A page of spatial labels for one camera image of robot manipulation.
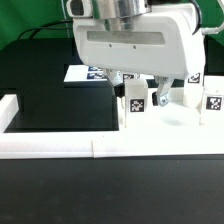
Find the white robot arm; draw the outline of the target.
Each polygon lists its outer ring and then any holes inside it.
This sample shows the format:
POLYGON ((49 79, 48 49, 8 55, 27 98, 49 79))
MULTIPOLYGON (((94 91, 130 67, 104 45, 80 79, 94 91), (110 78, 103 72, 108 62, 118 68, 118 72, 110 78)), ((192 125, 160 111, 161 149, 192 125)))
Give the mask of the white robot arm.
POLYGON ((156 78, 157 103, 175 79, 204 70, 202 15, 195 0, 68 0, 81 61, 156 78))

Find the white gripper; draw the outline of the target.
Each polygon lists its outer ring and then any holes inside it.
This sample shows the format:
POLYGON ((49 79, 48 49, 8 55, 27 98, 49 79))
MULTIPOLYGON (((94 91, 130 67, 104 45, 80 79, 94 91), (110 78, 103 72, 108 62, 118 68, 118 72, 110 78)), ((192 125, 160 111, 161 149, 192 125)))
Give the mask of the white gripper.
POLYGON ((125 95, 120 71, 154 75, 158 88, 152 102, 164 107, 173 78, 204 69, 203 34, 193 3, 68 0, 66 8, 80 59, 104 69, 119 98, 125 95))

